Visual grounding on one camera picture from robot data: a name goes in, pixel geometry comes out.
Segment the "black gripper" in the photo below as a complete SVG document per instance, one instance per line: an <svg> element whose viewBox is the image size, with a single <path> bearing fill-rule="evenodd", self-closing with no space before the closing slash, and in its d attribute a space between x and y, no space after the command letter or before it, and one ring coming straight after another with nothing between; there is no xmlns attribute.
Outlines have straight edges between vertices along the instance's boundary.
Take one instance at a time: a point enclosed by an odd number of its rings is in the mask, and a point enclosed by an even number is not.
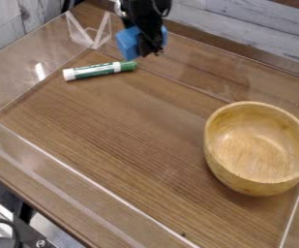
<svg viewBox="0 0 299 248"><path fill-rule="evenodd" d="M126 27L138 26L139 53L143 57L163 52L162 23L173 8L173 0L121 0Z"/></svg>

